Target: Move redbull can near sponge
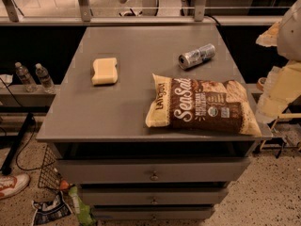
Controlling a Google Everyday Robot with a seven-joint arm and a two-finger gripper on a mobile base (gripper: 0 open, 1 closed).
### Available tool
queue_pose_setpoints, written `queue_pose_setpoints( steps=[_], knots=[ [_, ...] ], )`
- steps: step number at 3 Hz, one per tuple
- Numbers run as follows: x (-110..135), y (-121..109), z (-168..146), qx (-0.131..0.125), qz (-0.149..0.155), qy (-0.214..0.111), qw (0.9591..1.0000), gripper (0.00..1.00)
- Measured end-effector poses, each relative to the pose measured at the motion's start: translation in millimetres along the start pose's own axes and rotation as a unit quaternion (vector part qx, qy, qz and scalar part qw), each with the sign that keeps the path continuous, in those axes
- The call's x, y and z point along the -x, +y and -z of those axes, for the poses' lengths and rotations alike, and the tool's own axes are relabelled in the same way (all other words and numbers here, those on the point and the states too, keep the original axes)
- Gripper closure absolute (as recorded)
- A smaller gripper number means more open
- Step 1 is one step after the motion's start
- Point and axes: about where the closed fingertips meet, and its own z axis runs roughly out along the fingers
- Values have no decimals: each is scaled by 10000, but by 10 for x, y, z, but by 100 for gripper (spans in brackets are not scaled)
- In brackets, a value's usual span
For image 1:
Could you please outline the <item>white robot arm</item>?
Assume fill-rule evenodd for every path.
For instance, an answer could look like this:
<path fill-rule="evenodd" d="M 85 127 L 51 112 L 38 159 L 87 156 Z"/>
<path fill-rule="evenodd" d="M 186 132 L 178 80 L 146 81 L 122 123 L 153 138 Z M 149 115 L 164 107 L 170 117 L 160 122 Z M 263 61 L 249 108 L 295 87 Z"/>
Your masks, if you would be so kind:
<path fill-rule="evenodd" d="M 301 0 L 289 8 L 280 22 L 277 52 L 289 60 L 301 60 Z"/>

